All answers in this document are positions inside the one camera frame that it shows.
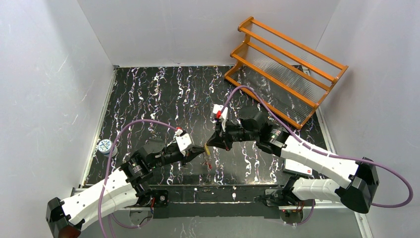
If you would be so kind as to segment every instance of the white enclosure wall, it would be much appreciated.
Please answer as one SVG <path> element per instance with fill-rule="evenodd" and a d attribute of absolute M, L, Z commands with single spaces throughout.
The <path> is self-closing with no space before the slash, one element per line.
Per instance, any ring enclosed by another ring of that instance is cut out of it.
<path fill-rule="evenodd" d="M 375 237 L 419 237 L 420 2 L 343 0 L 317 48 L 349 65 L 321 105 L 336 150 L 366 156 L 405 176 L 413 202 L 372 207 Z M 404 184 L 379 170 L 376 203 L 407 198 Z"/>
<path fill-rule="evenodd" d="M 112 64 L 234 64 L 253 16 L 316 48 L 339 0 L 78 0 Z"/>
<path fill-rule="evenodd" d="M 76 0 L 0 2 L 1 237 L 51 237 L 78 186 L 113 67 Z"/>

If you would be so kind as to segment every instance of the black table surface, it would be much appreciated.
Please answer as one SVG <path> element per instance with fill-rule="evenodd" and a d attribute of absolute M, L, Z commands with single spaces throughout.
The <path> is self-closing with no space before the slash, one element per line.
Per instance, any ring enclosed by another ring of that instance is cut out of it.
<path fill-rule="evenodd" d="M 113 141 L 133 120 L 155 119 L 185 129 L 195 144 L 203 146 L 214 132 L 214 121 L 210 118 L 213 105 L 223 104 L 234 89 L 223 78 L 229 69 L 230 66 L 118 68 L 98 141 Z M 228 118 L 238 122 L 238 110 L 245 106 L 264 110 L 240 91 L 229 103 Z M 315 114 L 295 132 L 308 142 L 326 148 Z M 121 136 L 112 169 L 129 159 L 152 136 L 167 143 L 174 138 L 173 132 L 161 125 L 134 125 Z M 284 160 L 262 152 L 255 142 L 234 143 L 229 152 L 213 147 L 210 151 L 212 169 L 203 165 L 204 158 L 200 155 L 184 167 L 175 163 L 154 169 L 149 184 L 285 184 L 290 177 L 282 172 Z M 85 182 L 87 186 L 104 179 L 106 159 L 100 152 L 95 153 Z"/>

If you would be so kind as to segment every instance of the rack shelf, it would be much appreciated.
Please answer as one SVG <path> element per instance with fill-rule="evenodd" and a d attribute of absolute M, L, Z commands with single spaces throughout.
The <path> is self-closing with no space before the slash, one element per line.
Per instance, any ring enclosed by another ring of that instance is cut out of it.
<path fill-rule="evenodd" d="M 297 129 L 302 128 L 348 66 L 253 17 L 242 22 L 238 31 L 245 33 L 245 39 L 230 54 L 237 63 L 225 74 L 225 79 L 236 86 L 252 85 L 274 113 Z M 292 64 L 308 68 L 314 76 Z M 257 100 L 249 90 L 243 91 Z"/>

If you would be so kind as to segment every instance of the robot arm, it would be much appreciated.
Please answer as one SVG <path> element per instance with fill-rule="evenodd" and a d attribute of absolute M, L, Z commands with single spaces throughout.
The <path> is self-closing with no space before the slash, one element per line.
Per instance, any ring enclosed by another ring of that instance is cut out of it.
<path fill-rule="evenodd" d="M 164 145 L 160 138 L 151 138 L 137 150 L 130 160 L 109 175 L 102 199 L 102 217 L 132 205 L 146 206 L 152 197 L 157 197 L 155 207 L 167 206 L 167 191 L 151 190 L 147 180 L 152 168 L 180 161 L 182 165 L 205 151 L 194 145 L 189 134 L 180 131 L 176 142 Z M 47 222 L 53 237 L 78 237 L 82 230 L 98 220 L 99 194 L 104 180 L 83 192 L 60 200 L 54 198 L 47 205 Z"/>
<path fill-rule="evenodd" d="M 219 112 L 221 105 L 215 105 L 213 112 Z M 305 179 L 292 177 L 284 187 L 272 189 L 269 195 L 260 196 L 267 206 L 295 204 L 308 199 L 341 202 L 349 209 L 367 213 L 375 195 L 379 179 L 375 166 L 349 160 L 334 159 L 315 153 L 332 153 L 311 145 L 311 150 L 303 146 L 282 127 L 267 121 L 268 114 L 256 108 L 243 108 L 239 112 L 240 123 L 227 120 L 227 109 L 215 114 L 215 132 L 207 142 L 229 151 L 233 142 L 255 141 L 266 153 L 284 159 L 291 159 L 326 175 L 328 179 Z"/>

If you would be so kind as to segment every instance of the black end cap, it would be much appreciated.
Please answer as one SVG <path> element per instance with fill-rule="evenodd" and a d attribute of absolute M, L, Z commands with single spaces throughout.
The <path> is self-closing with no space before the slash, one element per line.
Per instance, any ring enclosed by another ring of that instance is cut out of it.
<path fill-rule="evenodd" d="M 52 237 L 54 238 L 77 238 L 81 234 L 82 220 L 79 224 L 73 225 L 68 220 L 69 217 L 65 216 L 62 203 L 58 197 L 51 199 L 47 204 L 46 220 Z"/>
<path fill-rule="evenodd" d="M 239 120 L 245 130 L 259 131 L 267 121 L 268 113 L 256 107 L 244 107 L 239 110 Z"/>
<path fill-rule="evenodd" d="M 356 164 L 359 168 L 356 174 L 350 177 L 352 180 L 350 186 L 347 189 L 340 187 L 335 193 L 338 194 L 343 205 L 355 212 L 366 214 L 369 212 L 378 188 L 379 178 L 376 166 L 361 162 L 356 162 Z"/>
<path fill-rule="evenodd" d="M 146 161 L 154 159 L 156 155 L 159 155 L 165 148 L 165 142 L 158 137 L 150 138 L 138 152 Z"/>

